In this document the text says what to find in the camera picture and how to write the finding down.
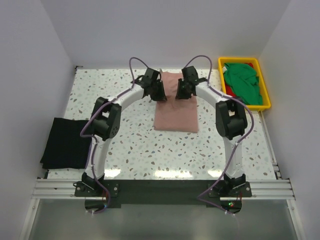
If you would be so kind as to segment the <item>pink t shirt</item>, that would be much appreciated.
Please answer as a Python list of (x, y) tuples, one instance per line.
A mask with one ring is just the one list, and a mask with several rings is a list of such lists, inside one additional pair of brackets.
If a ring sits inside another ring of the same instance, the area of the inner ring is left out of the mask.
[(154, 129), (157, 131), (198, 132), (197, 99), (176, 99), (178, 80), (181, 73), (163, 72), (166, 102), (157, 102), (155, 107)]

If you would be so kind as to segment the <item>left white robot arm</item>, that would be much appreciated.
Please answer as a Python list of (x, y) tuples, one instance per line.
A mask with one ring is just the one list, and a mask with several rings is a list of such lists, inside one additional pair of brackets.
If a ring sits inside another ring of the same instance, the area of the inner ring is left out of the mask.
[(167, 101), (161, 73), (149, 67), (143, 75), (133, 79), (129, 89), (111, 99), (97, 98), (91, 117), (80, 132), (82, 138), (91, 138), (87, 166), (81, 177), (81, 183), (90, 191), (108, 192), (103, 185), (105, 158), (111, 140), (120, 130), (122, 111), (146, 96), (155, 102)]

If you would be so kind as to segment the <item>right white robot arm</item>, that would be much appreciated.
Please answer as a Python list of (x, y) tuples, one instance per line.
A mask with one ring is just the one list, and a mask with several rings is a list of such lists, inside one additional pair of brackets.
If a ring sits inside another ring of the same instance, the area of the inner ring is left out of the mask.
[(225, 169), (209, 190), (227, 195), (246, 184), (241, 143), (248, 127), (244, 105), (239, 99), (211, 87), (207, 78), (198, 76), (194, 66), (184, 67), (181, 72), (175, 98), (187, 100), (197, 96), (215, 109), (215, 127), (223, 138), (226, 160)]

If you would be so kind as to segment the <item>red t shirt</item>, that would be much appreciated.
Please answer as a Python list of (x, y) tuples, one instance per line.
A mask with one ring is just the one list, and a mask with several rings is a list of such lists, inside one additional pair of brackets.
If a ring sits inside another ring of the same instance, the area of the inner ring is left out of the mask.
[[(246, 62), (245, 64), (249, 65), (251, 68), (254, 68), (254, 65), (250, 62)], [(232, 97), (237, 97), (237, 95), (233, 92), (233, 89), (224, 81), (226, 93)]]

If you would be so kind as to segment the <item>green t shirt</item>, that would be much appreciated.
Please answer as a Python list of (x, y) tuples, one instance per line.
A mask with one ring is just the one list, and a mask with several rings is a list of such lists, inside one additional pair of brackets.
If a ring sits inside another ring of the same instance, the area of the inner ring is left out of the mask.
[(246, 105), (263, 104), (259, 77), (253, 67), (247, 63), (236, 62), (225, 63), (224, 67), (224, 81), (237, 97), (242, 98)]

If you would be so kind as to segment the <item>yellow plastic bin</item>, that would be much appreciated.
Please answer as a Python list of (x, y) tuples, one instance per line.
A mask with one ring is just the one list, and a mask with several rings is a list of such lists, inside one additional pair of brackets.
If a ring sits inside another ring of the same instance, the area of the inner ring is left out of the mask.
[(225, 57), (219, 57), (218, 58), (218, 70), (220, 74), (221, 79), (221, 86), (222, 91), (226, 93), (225, 88), (225, 80), (224, 80), (224, 72), (226, 68), (224, 67), (225, 63), (252, 63), (254, 70), (257, 72), (257, 76), (259, 77), (259, 88), (260, 88), (260, 94), (262, 96), (262, 105), (247, 105), (247, 107), (252, 111), (264, 111), (266, 109), (269, 109), (271, 107), (271, 101), (269, 98), (268, 90), (266, 87), (266, 83), (263, 78), (263, 74), (260, 68), (260, 64), (258, 60), (254, 57), (231, 57), (231, 56), (225, 56)]

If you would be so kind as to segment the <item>black folded t shirt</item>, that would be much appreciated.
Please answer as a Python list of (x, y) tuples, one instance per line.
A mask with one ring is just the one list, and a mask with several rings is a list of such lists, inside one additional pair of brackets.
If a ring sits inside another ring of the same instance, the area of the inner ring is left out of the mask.
[(87, 120), (54, 118), (40, 160), (43, 169), (84, 169), (91, 139), (80, 136)]

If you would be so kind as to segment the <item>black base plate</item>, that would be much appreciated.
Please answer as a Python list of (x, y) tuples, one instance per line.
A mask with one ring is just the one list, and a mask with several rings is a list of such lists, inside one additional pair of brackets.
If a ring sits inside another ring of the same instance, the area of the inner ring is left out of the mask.
[(223, 180), (104, 180), (102, 186), (73, 183), (74, 195), (84, 198), (87, 210), (123, 205), (203, 205), (241, 209), (241, 198), (252, 197), (249, 182), (230, 188)]

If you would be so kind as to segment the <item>aluminium rail frame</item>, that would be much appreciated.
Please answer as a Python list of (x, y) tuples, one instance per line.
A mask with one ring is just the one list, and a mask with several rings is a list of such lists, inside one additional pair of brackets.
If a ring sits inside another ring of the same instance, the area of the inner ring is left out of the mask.
[(125, 204), (101, 213), (75, 196), (74, 179), (38, 179), (23, 240), (296, 240), (288, 180), (252, 180), (240, 209)]

